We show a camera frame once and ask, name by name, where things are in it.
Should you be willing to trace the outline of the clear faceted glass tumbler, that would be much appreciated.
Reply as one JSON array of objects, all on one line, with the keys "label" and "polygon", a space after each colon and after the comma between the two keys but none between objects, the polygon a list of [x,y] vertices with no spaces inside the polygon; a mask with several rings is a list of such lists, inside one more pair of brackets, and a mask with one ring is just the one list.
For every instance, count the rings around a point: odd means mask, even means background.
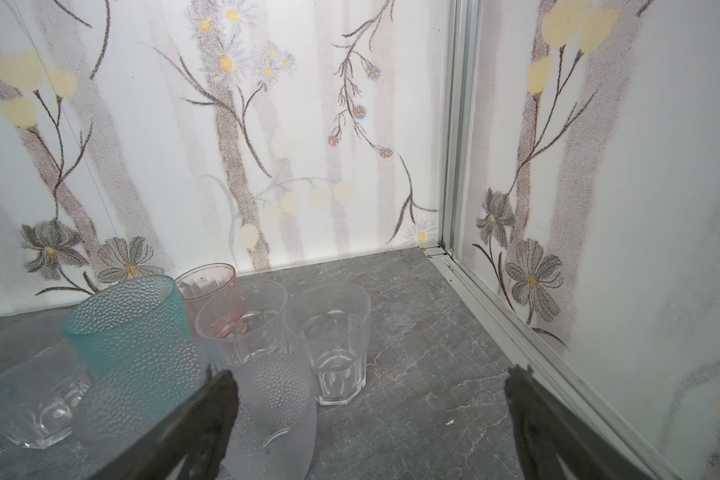
[{"label": "clear faceted glass tumbler", "polygon": [[366,384],[371,299],[360,286],[325,281],[294,294],[283,310],[288,346],[307,359],[322,406],[350,403]]}]

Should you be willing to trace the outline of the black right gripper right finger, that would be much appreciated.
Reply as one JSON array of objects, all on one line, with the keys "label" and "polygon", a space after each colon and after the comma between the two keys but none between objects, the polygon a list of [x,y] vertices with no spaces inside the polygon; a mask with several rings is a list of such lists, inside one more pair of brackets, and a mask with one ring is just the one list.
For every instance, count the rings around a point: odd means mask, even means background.
[{"label": "black right gripper right finger", "polygon": [[534,379],[532,369],[510,367],[504,391],[525,478],[648,477]]}]

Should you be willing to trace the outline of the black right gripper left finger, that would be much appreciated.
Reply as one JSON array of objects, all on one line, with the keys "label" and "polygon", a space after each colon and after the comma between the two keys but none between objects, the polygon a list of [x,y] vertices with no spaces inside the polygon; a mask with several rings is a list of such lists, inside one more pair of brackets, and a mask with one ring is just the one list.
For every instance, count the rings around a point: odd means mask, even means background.
[{"label": "black right gripper left finger", "polygon": [[239,407],[239,385],[233,373],[207,372],[199,390],[93,477],[215,479]]}]

